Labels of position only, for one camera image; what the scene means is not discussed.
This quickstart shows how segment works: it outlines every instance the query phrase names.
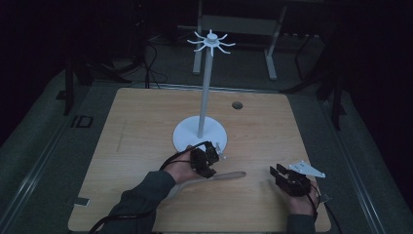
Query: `cable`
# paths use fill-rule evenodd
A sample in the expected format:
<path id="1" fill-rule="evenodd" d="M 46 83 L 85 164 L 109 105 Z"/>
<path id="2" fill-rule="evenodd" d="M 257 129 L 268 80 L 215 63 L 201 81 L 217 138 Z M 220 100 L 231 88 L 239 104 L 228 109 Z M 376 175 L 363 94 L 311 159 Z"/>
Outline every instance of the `cable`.
<path id="1" fill-rule="evenodd" d="M 325 206 L 325 208 L 327 209 L 327 211 L 331 214 L 331 216 L 333 217 L 333 220 L 334 220 L 335 224 L 337 225 L 338 232 L 339 232 L 340 234 L 342 234 L 342 233 L 343 233 L 343 230 L 341 229 L 341 226 L 340 226 L 340 224 L 338 223 L 337 217 L 334 215 L 334 213 L 331 211 L 331 209 L 327 206 L 326 203 L 324 203 L 324 206 Z"/>
<path id="2" fill-rule="evenodd" d="M 312 185 L 312 187 L 316 190 L 316 192 L 317 192 L 317 194 L 318 194 L 318 197 L 319 197 L 319 191 L 317 190 L 317 188 L 316 188 L 315 186 L 313 186 L 313 185 Z M 341 226 L 340 226 L 340 224 L 338 223 L 338 220 L 337 220 L 336 216 L 334 215 L 334 213 L 331 211 L 331 209 L 327 206 L 326 203 L 324 203 L 324 206 L 325 206 L 325 208 L 327 209 L 327 211 L 331 214 L 331 216 L 333 217 L 333 220 L 334 220 L 335 224 L 337 225 L 338 232 L 339 232 L 340 234 L 343 233 L 343 231 L 342 231 L 342 229 L 341 229 Z"/>

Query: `table top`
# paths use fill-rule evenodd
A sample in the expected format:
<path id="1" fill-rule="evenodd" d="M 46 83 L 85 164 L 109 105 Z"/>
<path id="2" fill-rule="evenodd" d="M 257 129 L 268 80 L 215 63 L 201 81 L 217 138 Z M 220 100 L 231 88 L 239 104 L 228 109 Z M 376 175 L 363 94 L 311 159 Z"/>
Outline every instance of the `table top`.
<path id="1" fill-rule="evenodd" d="M 200 91 L 120 89 L 114 99 L 79 197 L 72 231 L 90 230 L 150 171 L 175 153 L 172 134 L 189 116 L 200 115 Z M 242 109 L 232 106 L 234 101 Z M 218 174 L 246 176 L 191 184 L 157 209 L 155 232 L 274 232 L 286 227 L 287 207 L 270 166 L 309 162 L 288 99 L 284 95 L 210 92 L 206 115 L 226 130 L 226 160 Z M 330 229 L 320 204 L 316 230 Z"/>

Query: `round white base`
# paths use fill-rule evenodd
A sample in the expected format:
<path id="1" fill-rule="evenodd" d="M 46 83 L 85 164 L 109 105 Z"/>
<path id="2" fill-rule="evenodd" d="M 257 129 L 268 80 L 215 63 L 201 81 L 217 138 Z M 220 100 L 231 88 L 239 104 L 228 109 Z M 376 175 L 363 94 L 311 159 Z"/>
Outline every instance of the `round white base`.
<path id="1" fill-rule="evenodd" d="M 222 125 L 209 117 L 206 117 L 204 123 L 204 135 L 198 138 L 200 116 L 192 116 L 182 120 L 173 131 L 173 144 L 177 151 L 181 152 L 186 149 L 188 145 L 196 145 L 203 141 L 211 141 L 216 147 L 218 142 L 219 148 L 223 152 L 227 145 L 227 133 Z"/>

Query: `dark sleeve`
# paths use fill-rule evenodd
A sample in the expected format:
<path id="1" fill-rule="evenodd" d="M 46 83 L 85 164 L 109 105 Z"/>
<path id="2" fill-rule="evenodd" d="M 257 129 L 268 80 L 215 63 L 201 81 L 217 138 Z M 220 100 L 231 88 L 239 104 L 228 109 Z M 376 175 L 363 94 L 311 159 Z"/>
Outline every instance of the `dark sleeve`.
<path id="1" fill-rule="evenodd" d="M 156 210 L 174 185 L 175 180 L 169 173 L 151 172 L 137 187 L 122 194 L 121 201 L 109 215 L 137 215 Z M 140 219 L 109 221 L 99 234 L 151 233 L 155 217 L 156 214 L 152 213 Z"/>
<path id="2" fill-rule="evenodd" d="M 304 214 L 290 214 L 286 223 L 286 233 L 288 234 L 314 234 L 316 227 L 314 218 Z"/>

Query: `dark background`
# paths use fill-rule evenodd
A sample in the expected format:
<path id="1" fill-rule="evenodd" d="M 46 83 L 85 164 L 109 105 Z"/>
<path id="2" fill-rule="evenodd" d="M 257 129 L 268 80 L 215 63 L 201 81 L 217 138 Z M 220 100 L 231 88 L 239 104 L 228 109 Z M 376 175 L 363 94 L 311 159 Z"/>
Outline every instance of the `dark background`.
<path id="1" fill-rule="evenodd" d="M 116 22 L 115 28 L 128 34 L 131 23 L 139 20 L 131 15 L 138 12 L 147 23 L 145 33 L 155 29 L 173 40 L 177 24 L 196 24 L 195 2 L 140 1 L 144 11 L 139 11 L 131 10 L 137 2 L 128 0 L 2 0 L 0 143 L 19 124 L 48 82 L 64 68 L 65 59 L 73 51 L 106 61 L 110 60 L 111 50 L 125 49 L 126 42 L 114 41 L 111 38 L 114 31 L 102 22 Z M 409 166 L 413 163 L 413 4 L 402 0 L 360 1 L 361 6 L 348 10 L 345 5 L 337 7 L 336 2 L 329 3 L 336 4 L 335 10 L 328 7 L 332 5 L 316 5 L 328 19 L 340 16 L 336 18 L 338 36 L 330 41 L 332 53 L 320 61 L 341 61 L 338 69 L 345 73 L 344 87 L 412 210 Z M 292 6 L 282 30 L 317 32 L 317 24 L 311 27 L 300 22 L 310 14 L 308 9 L 299 4 Z M 344 16 L 335 15 L 341 12 L 337 9 L 345 9 Z M 323 63 L 321 69 L 323 65 L 327 69 L 329 63 Z"/>

